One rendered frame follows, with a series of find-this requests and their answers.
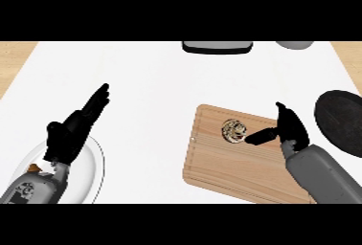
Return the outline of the black round pan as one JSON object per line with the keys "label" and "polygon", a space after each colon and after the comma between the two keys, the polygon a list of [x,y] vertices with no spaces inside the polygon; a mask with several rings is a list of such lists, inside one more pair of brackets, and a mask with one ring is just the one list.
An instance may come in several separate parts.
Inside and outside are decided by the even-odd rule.
{"label": "black round pan", "polygon": [[317,100],[314,116],[330,143],[362,158],[362,97],[348,91],[327,91]]}

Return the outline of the grey rounded object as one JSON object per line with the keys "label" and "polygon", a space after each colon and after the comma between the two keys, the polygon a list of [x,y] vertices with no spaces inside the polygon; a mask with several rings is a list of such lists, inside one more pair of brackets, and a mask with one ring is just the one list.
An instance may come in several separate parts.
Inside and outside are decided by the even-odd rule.
{"label": "grey rounded object", "polygon": [[278,44],[290,50],[306,50],[314,42],[312,41],[278,41]]}

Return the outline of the white round plate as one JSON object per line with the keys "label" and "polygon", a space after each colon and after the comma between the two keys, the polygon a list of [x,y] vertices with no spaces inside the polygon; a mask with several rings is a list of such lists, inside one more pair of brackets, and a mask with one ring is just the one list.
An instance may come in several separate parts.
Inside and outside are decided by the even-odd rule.
{"label": "white round plate", "polygon": [[[40,143],[22,159],[11,182],[21,176],[31,164],[43,172],[55,174],[51,162],[43,160],[48,144]],[[68,187],[59,199],[59,204],[92,204],[96,200],[105,179],[105,156],[96,140],[89,137],[82,153],[70,166]]]}

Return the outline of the wooden cutting board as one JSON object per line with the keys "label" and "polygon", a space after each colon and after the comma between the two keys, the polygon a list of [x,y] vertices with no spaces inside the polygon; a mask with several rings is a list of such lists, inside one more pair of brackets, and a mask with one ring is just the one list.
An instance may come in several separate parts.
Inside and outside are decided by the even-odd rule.
{"label": "wooden cutting board", "polygon": [[184,163],[186,184],[254,203],[315,204],[285,169],[280,141],[263,145],[229,143],[222,137],[228,120],[247,126],[247,134],[278,125],[272,119],[201,104]]}

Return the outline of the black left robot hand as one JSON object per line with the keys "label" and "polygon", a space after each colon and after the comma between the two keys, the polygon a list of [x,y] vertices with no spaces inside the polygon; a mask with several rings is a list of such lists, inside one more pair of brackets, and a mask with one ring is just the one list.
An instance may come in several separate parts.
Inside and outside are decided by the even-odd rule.
{"label": "black left robot hand", "polygon": [[71,165],[83,150],[83,145],[95,122],[110,103],[110,84],[93,93],[82,110],[76,110],[64,122],[48,126],[48,151],[45,160]]}

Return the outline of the brown and white cupcake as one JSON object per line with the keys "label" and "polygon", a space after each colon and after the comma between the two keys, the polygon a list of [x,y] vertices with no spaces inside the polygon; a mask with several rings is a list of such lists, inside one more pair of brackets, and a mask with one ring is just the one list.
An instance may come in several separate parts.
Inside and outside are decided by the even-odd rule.
{"label": "brown and white cupcake", "polygon": [[222,125],[222,136],[231,144],[238,144],[246,140],[247,127],[237,119],[229,119]]}

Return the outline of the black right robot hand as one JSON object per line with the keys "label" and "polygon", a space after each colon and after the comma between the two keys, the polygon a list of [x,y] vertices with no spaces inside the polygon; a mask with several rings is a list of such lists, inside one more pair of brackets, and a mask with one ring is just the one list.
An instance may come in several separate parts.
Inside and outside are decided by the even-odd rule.
{"label": "black right robot hand", "polygon": [[311,144],[306,127],[294,111],[278,102],[280,108],[278,126],[268,127],[246,137],[246,142],[253,145],[262,145],[280,138],[280,142],[294,141],[294,150],[303,150]]}

